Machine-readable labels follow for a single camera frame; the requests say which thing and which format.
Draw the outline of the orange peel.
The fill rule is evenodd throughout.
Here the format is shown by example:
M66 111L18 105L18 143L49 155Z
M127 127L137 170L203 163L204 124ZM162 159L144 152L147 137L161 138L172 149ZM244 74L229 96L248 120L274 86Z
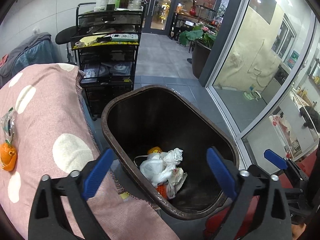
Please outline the orange peel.
M17 161L17 150L7 140L1 144L1 164L2 169L5 171L12 171L15 168Z

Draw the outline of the red wrapper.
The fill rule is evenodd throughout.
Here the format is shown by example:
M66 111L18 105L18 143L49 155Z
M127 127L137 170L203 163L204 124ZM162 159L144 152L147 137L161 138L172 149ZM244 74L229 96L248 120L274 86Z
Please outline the red wrapper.
M167 199L167 185L166 184L160 184L156 187L157 192L164 198Z

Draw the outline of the white plastic bag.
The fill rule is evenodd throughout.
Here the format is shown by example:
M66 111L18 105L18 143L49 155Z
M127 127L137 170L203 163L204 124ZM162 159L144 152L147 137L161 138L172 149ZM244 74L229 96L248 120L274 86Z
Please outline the white plastic bag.
M183 150L175 148L168 152L139 155L133 163L154 188L167 185L167 199L173 199L182 188L187 172L180 167Z

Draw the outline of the clear green snack wrapper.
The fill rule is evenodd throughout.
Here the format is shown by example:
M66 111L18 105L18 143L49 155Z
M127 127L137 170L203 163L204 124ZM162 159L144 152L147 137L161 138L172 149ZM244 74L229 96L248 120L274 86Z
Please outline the clear green snack wrapper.
M1 128L4 132L4 139L8 145L12 145L15 135L15 115L16 111L11 107L8 112L1 118Z

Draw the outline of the yellow plastic wrapper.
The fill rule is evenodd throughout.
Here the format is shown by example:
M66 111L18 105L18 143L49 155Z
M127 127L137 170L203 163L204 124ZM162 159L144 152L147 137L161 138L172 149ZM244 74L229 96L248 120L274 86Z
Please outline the yellow plastic wrapper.
M160 147L153 147L151 149L148 150L147 154L154 154L154 153L162 153L162 150Z

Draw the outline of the brown trash bin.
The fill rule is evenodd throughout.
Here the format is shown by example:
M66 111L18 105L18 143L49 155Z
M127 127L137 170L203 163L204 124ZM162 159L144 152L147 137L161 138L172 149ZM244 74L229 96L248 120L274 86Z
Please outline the brown trash bin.
M118 96L103 109L101 127L123 169L171 217L195 220L224 205L227 196L207 151L216 150L235 166L238 151L179 92L149 85Z

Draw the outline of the pink polka dot blanket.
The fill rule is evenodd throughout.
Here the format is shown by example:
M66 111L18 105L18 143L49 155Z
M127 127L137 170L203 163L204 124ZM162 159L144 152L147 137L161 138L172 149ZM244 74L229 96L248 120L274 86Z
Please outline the pink polka dot blanket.
M1 115L15 114L13 171L1 171L1 207L23 238L28 237L32 202L43 175L67 176L97 159L100 150L82 104L83 73L73 64L34 64L1 88ZM111 172L88 200L111 239L176 239L151 205L123 199Z

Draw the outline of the potted green plant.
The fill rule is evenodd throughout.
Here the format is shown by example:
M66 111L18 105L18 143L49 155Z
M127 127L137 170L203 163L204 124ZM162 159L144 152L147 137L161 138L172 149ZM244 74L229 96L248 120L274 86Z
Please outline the potted green plant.
M193 49L191 67L197 79L200 78L216 37L217 33L211 31L203 23L197 23L192 30L185 30L179 35L180 44L183 46L189 44Z

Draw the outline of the dark blue massage bed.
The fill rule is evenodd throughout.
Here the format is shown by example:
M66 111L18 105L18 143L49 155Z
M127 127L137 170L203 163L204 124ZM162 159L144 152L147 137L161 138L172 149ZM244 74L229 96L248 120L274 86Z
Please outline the dark blue massage bed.
M34 34L13 49L1 65L1 87L27 66L58 62L59 56L50 33Z

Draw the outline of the black metal cart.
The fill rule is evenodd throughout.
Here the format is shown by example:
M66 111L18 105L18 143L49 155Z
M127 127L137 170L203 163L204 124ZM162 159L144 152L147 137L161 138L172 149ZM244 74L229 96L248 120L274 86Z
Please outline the black metal cart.
M114 98L134 89L146 3L139 9L76 10L71 38L89 113L99 118Z

